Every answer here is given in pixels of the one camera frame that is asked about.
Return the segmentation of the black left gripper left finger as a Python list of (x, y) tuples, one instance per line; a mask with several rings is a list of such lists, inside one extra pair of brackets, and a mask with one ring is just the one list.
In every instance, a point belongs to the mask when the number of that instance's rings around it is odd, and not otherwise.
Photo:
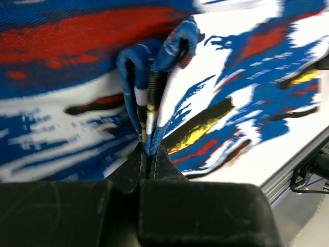
[(139, 246), (136, 233), (143, 145), (102, 181), (1, 185), (1, 246)]

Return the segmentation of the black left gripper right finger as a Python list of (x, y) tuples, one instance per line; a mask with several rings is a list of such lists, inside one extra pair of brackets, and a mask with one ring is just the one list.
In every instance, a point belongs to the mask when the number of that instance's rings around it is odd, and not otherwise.
[(191, 182), (159, 146), (139, 183), (142, 246), (280, 246), (269, 202), (252, 184)]

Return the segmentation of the blue patterned trousers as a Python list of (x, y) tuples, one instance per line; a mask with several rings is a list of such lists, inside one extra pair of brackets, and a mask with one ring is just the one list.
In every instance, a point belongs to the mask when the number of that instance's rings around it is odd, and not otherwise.
[(320, 104), (328, 1), (1, 1), (1, 182), (190, 178)]

